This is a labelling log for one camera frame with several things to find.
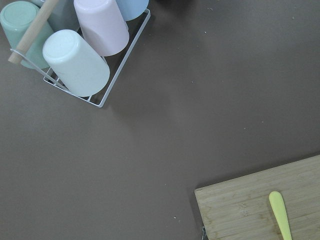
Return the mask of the yellow plastic knife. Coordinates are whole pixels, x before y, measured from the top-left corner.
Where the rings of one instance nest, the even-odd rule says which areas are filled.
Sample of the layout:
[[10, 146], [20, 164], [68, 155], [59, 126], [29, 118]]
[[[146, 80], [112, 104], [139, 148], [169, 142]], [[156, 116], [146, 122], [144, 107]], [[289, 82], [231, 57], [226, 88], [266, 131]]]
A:
[[278, 191], [272, 191], [269, 194], [268, 199], [269, 199], [269, 203], [271, 205], [273, 214], [275, 216], [276, 222], [280, 229], [282, 238], [284, 240], [292, 240], [286, 206], [281, 193]]

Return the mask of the grey cup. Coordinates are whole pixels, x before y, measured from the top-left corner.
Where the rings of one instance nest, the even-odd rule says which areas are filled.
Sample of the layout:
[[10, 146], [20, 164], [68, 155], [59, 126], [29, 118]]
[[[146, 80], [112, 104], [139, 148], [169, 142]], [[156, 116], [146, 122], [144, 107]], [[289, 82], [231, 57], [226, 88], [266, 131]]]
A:
[[55, 5], [47, 21], [54, 32], [60, 30], [77, 32], [80, 28], [73, 0], [60, 0]]

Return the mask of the mint green cup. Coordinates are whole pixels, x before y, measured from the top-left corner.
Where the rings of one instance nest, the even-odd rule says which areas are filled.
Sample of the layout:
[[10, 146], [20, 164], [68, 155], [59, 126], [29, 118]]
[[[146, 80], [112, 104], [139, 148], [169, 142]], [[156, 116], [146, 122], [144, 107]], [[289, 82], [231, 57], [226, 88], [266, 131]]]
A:
[[[39, 10], [38, 6], [28, 1], [14, 1], [1, 10], [0, 23], [11, 48], [17, 47]], [[46, 22], [26, 53], [26, 57], [40, 69], [49, 67], [43, 57], [43, 46], [53, 33], [52, 27]]]

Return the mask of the white cup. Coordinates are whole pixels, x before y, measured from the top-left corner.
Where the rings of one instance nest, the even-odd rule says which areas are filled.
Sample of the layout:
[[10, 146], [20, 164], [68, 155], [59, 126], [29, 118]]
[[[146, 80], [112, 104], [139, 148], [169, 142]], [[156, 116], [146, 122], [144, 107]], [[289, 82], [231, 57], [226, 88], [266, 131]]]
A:
[[66, 88], [78, 97], [92, 96], [108, 83], [108, 64], [76, 31], [63, 29], [52, 34], [42, 54]]

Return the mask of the blue cup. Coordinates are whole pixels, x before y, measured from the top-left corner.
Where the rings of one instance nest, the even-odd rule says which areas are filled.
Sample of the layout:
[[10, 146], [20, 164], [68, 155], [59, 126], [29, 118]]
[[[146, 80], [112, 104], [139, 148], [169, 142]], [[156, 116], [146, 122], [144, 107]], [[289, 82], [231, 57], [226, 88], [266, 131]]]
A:
[[125, 21], [139, 17], [148, 7], [149, 0], [116, 0], [121, 15]]

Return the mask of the bamboo cutting board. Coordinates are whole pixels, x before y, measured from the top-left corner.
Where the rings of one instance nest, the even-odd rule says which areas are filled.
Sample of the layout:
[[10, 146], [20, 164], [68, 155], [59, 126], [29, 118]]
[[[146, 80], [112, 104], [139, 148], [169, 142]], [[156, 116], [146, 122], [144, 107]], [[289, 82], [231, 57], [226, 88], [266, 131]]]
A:
[[320, 238], [320, 157], [198, 188], [194, 191], [210, 240], [280, 240], [269, 202], [280, 192], [294, 240]]

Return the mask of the pink cup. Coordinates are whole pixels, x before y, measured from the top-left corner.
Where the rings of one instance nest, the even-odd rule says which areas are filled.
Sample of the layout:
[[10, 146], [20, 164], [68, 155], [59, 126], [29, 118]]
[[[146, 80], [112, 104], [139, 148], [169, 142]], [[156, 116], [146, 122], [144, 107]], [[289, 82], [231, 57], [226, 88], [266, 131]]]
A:
[[126, 48], [130, 34], [115, 0], [75, 0], [73, 5], [84, 39], [100, 56]]

